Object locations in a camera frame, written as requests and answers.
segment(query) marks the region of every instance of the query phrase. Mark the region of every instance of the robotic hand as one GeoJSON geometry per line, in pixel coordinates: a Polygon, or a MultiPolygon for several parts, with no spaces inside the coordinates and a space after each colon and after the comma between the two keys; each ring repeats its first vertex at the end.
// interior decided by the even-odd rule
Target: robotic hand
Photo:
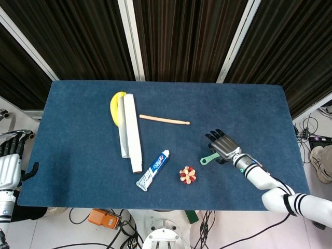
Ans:
{"type": "Polygon", "coordinates": [[[7,234],[16,200],[13,195],[14,190],[21,186],[23,181],[34,176],[38,170],[38,162],[33,165],[32,171],[29,173],[21,170],[24,144],[32,134],[33,132],[30,130],[0,134],[0,137],[13,136],[0,145],[0,231],[3,234],[7,234]]]}
{"type": "Polygon", "coordinates": [[[252,156],[242,153],[239,145],[225,135],[220,129],[206,134],[211,146],[223,158],[223,162],[232,161],[233,165],[260,190],[269,190],[262,195],[267,210],[276,213],[290,213],[304,216],[315,222],[332,228],[332,202],[307,195],[295,193],[289,186],[268,173],[252,156]]]}

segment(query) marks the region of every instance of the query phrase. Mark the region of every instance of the green handle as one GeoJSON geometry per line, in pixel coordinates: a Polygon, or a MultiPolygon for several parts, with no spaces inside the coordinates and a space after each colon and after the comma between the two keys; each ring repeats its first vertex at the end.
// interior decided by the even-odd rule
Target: green handle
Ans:
{"type": "Polygon", "coordinates": [[[209,155],[208,157],[203,157],[200,160],[201,165],[207,165],[209,162],[211,162],[213,159],[215,159],[217,157],[220,157],[218,152],[216,152],[215,154],[209,155]]]}

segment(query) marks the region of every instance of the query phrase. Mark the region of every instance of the wooden drumstick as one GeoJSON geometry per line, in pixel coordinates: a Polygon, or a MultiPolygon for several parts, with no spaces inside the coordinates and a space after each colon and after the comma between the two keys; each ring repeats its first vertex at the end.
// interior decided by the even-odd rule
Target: wooden drumstick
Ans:
{"type": "Polygon", "coordinates": [[[175,119],[167,119],[167,118],[157,118],[157,117],[152,117],[152,116],[146,116],[140,114],[140,118],[143,119],[148,119],[152,121],[158,121],[158,122],[164,122],[164,123],[175,123],[177,125],[189,125],[189,121],[181,121],[181,120],[175,120],[175,119]]]}

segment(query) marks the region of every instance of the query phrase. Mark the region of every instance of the toothpaste tube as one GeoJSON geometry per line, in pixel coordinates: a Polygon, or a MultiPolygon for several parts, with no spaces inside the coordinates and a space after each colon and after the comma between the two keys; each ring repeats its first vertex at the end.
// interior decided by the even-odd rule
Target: toothpaste tube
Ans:
{"type": "Polygon", "coordinates": [[[158,158],[153,162],[150,168],[145,172],[140,180],[136,182],[136,185],[139,186],[144,191],[147,191],[147,188],[152,183],[153,178],[155,178],[156,174],[162,169],[164,164],[168,161],[168,156],[170,155],[170,151],[168,149],[164,150],[158,158]]]}

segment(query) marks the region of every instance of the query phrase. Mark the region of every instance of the shoe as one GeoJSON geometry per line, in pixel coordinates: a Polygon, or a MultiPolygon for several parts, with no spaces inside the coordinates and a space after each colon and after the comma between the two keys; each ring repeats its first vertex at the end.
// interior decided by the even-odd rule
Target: shoe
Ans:
{"type": "Polygon", "coordinates": [[[314,147],[310,153],[310,161],[312,163],[312,165],[315,167],[316,169],[316,173],[318,176],[318,179],[322,182],[322,183],[331,183],[332,182],[332,177],[330,177],[326,171],[324,170],[324,165],[322,164],[322,152],[323,152],[323,147],[322,146],[317,146],[314,147]]]}
{"type": "Polygon", "coordinates": [[[51,215],[57,215],[57,214],[62,214],[64,211],[66,211],[66,207],[55,207],[55,206],[50,206],[47,208],[47,211],[44,216],[51,216],[51,215]]]}

